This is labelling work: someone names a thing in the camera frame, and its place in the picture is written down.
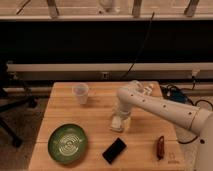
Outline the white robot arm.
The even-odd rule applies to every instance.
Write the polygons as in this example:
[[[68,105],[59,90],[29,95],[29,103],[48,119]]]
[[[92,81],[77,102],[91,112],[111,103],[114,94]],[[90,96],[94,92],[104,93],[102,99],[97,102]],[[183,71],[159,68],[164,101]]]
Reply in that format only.
[[[122,132],[134,106],[182,127],[199,137],[194,171],[213,171],[213,111],[151,96],[133,80],[117,90],[111,129]]]

